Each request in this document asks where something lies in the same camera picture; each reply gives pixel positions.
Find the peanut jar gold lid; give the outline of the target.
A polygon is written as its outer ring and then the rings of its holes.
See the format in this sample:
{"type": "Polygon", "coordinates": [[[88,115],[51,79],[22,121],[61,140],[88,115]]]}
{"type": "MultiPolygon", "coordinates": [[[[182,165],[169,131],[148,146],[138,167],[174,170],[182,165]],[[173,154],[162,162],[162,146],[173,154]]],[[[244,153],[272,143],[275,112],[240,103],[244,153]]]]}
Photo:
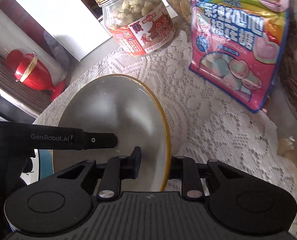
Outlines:
{"type": "Polygon", "coordinates": [[[162,0],[95,0],[104,24],[125,52],[133,57],[166,47],[176,29],[162,0]]]}

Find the white lace tablecloth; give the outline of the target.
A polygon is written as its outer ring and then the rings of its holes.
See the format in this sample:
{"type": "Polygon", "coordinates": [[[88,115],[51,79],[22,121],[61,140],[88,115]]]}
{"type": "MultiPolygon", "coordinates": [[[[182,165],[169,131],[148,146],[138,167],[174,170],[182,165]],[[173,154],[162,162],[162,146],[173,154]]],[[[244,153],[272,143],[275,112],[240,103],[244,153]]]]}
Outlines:
{"type": "Polygon", "coordinates": [[[170,127],[172,154],[202,161],[217,158],[282,187],[297,201],[297,170],[278,153],[277,127],[264,113],[250,113],[189,70],[192,48],[181,31],[165,49],[134,58],[108,54],[47,107],[36,123],[57,126],[73,96],[94,79],[126,74],[146,84],[160,101],[170,127]]]}

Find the white conical bowl yellow rim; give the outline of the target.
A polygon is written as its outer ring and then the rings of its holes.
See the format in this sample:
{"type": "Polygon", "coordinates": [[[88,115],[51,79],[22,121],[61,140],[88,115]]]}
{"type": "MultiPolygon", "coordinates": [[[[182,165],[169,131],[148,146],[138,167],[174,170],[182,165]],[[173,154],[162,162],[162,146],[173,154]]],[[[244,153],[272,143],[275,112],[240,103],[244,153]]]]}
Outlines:
{"type": "Polygon", "coordinates": [[[121,74],[93,80],[70,100],[58,126],[113,133],[118,144],[103,150],[54,150],[54,172],[87,159],[105,163],[111,157],[130,155],[139,146],[142,161],[138,178],[123,180],[122,189],[164,191],[171,161],[170,132],[163,107],[139,80],[121,74]]]}

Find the white tv cabinet shelf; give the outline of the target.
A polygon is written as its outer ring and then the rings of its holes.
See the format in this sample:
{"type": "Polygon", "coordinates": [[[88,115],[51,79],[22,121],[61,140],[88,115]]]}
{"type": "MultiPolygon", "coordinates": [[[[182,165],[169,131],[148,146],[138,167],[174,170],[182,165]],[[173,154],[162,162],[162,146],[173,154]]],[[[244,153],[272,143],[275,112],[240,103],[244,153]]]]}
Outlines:
{"type": "Polygon", "coordinates": [[[82,0],[15,1],[78,61],[112,37],[82,0]]]}

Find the blue enamel bowl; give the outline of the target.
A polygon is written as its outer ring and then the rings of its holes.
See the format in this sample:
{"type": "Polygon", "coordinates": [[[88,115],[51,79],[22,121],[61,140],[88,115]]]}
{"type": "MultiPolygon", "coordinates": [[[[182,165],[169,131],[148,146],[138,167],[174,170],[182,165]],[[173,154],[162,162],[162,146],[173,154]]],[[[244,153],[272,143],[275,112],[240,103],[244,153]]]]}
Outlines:
{"type": "Polygon", "coordinates": [[[49,150],[38,150],[38,171],[39,180],[54,174],[53,154],[49,150]]]}

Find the pink marshmallow bag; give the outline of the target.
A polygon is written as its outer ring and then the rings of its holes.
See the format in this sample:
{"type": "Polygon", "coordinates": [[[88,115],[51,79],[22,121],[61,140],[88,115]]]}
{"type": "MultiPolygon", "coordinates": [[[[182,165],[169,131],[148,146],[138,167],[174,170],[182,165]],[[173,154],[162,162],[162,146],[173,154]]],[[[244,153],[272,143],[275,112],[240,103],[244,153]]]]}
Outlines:
{"type": "Polygon", "coordinates": [[[256,113],[274,86],[289,0],[194,0],[190,70],[256,113]]]}

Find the red trash bin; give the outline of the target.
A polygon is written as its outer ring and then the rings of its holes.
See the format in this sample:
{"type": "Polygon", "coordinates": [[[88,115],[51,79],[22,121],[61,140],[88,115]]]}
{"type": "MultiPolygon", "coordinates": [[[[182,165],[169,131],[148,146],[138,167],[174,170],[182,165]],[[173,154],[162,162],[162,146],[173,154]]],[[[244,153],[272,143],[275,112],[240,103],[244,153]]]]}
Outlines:
{"type": "Polygon", "coordinates": [[[20,81],[27,87],[51,91],[51,102],[64,91],[65,81],[54,85],[49,70],[38,59],[36,53],[24,54],[18,49],[12,50],[6,57],[5,66],[13,72],[16,81],[20,81]]]}

